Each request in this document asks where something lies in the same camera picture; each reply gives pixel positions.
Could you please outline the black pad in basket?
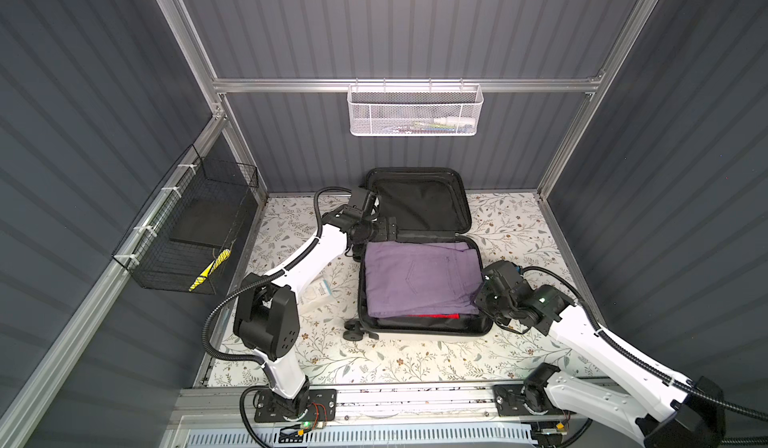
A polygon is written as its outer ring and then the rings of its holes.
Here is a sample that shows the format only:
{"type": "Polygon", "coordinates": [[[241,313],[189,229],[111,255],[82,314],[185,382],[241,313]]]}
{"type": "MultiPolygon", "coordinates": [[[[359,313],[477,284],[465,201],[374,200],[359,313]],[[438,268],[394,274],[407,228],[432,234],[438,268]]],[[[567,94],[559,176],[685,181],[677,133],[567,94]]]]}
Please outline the black pad in basket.
{"type": "Polygon", "coordinates": [[[236,206],[193,199],[170,232],[174,242],[218,248],[225,244],[236,219],[236,206]]]}

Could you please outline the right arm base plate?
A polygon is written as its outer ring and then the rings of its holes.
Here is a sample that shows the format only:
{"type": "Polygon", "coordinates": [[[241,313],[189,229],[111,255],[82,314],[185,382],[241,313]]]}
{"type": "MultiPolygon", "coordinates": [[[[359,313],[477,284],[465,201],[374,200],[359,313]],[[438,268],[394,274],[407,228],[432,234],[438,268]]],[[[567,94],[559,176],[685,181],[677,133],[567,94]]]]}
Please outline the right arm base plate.
{"type": "Polygon", "coordinates": [[[492,397],[497,414],[501,417],[564,417],[567,414],[567,411],[554,407],[549,401],[544,401],[540,408],[530,408],[523,394],[522,384],[495,384],[492,386],[492,397]]]}

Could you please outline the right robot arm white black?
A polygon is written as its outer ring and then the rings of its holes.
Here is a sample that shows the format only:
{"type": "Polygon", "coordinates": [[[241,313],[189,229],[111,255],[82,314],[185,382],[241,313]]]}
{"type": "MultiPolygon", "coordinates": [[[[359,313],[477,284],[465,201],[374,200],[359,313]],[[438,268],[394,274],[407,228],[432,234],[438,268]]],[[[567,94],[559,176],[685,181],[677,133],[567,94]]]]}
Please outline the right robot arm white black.
{"type": "Polygon", "coordinates": [[[722,391],[696,382],[612,337],[579,298],[550,285],[534,289],[524,270],[498,261],[482,271],[474,304],[501,328],[520,322],[585,357],[618,386],[615,392],[542,363],[524,380],[518,401],[533,415],[580,414],[643,447],[717,447],[726,437],[722,391]]]}

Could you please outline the floral table mat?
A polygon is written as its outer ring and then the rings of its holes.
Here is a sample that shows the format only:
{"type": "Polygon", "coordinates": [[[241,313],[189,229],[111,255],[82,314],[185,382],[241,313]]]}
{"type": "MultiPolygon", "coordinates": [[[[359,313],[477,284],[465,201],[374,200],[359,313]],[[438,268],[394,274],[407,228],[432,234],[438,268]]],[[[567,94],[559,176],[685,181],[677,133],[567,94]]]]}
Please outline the floral table mat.
{"type": "MultiPolygon", "coordinates": [[[[472,226],[467,235],[480,248],[484,264],[510,260],[549,269],[575,285],[531,193],[469,195],[472,226]]],[[[311,197],[277,197],[267,203],[246,272],[265,273],[297,250],[313,233],[311,197]]],[[[537,331],[518,336],[492,326],[480,337],[359,342],[342,338],[343,324],[357,315],[359,265],[342,255],[330,262],[322,279],[331,296],[302,314],[295,345],[303,372],[315,385],[477,381],[524,378],[540,363],[551,363],[581,377],[601,376],[585,357],[537,331]]],[[[207,387],[265,384],[253,363],[215,360],[207,387]]]]}

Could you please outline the white ventilation grille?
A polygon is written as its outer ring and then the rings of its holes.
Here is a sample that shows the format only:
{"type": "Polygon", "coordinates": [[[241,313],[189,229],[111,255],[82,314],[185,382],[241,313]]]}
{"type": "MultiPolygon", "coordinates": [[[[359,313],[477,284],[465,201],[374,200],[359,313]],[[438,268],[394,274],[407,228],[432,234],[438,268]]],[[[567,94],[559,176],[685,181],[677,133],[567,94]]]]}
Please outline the white ventilation grille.
{"type": "Polygon", "coordinates": [[[534,447],[531,427],[505,423],[456,423],[416,425],[333,426],[290,440],[277,428],[259,429],[259,438],[270,447],[406,447],[494,444],[534,447]]]}

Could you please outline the small white packet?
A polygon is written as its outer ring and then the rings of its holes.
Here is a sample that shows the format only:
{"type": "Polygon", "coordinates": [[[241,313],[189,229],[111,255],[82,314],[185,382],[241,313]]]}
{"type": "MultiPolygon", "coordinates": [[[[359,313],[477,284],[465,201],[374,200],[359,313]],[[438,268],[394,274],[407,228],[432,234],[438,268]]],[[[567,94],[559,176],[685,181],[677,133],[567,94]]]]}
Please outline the small white packet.
{"type": "Polygon", "coordinates": [[[332,289],[325,279],[316,279],[311,285],[312,299],[325,299],[332,297],[332,289]]]}

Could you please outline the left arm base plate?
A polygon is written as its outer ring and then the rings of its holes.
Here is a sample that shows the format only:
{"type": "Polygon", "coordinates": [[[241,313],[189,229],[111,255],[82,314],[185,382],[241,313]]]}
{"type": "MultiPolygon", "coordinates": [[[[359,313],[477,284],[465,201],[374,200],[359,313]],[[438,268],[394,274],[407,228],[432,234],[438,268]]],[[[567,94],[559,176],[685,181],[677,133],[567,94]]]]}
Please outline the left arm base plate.
{"type": "Polygon", "coordinates": [[[268,389],[260,389],[252,398],[256,423],[327,422],[336,417],[337,394],[334,389],[309,389],[295,399],[286,399],[268,389]]]}

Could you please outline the red t-shirt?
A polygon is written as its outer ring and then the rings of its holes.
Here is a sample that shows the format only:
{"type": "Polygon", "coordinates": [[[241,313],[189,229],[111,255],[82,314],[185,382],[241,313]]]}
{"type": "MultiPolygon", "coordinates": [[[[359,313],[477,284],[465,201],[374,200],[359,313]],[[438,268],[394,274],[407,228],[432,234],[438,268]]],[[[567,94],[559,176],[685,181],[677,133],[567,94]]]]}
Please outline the red t-shirt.
{"type": "Polygon", "coordinates": [[[430,318],[430,319],[460,319],[460,314],[415,314],[406,315],[409,318],[430,318]]]}

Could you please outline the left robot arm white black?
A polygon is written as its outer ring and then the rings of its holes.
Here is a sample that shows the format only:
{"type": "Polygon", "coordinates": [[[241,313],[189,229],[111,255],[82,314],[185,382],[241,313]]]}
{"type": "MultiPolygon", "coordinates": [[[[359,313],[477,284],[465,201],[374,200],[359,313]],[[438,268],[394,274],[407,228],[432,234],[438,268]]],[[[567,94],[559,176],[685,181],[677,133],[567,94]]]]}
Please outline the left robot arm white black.
{"type": "Polygon", "coordinates": [[[308,385],[294,349],[300,335],[299,298],[356,236],[372,233],[376,208],[377,197],[367,189],[320,189],[313,196],[316,227],[310,238],[266,274],[242,282],[233,334],[251,350],[275,395],[294,400],[308,385]]]}

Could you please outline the yellow black striped item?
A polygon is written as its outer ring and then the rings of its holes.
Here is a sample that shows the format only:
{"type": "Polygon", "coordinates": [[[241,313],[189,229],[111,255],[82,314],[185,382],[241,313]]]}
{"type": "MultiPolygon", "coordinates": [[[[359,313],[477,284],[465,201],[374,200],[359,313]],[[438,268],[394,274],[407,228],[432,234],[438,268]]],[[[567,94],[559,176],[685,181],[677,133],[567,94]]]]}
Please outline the yellow black striped item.
{"type": "Polygon", "coordinates": [[[206,282],[217,268],[228,260],[230,255],[230,249],[221,251],[219,255],[195,278],[194,282],[189,286],[188,291],[193,292],[198,286],[206,282]]]}

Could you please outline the purple jeans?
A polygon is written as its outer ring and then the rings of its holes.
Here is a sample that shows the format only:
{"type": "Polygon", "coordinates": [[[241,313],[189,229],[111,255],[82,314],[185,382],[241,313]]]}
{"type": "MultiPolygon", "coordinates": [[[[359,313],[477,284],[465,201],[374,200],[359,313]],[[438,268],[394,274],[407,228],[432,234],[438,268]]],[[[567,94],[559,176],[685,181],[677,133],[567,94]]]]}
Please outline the purple jeans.
{"type": "Polygon", "coordinates": [[[375,242],[364,256],[368,315],[477,315],[482,283],[478,252],[467,242],[375,242]]]}

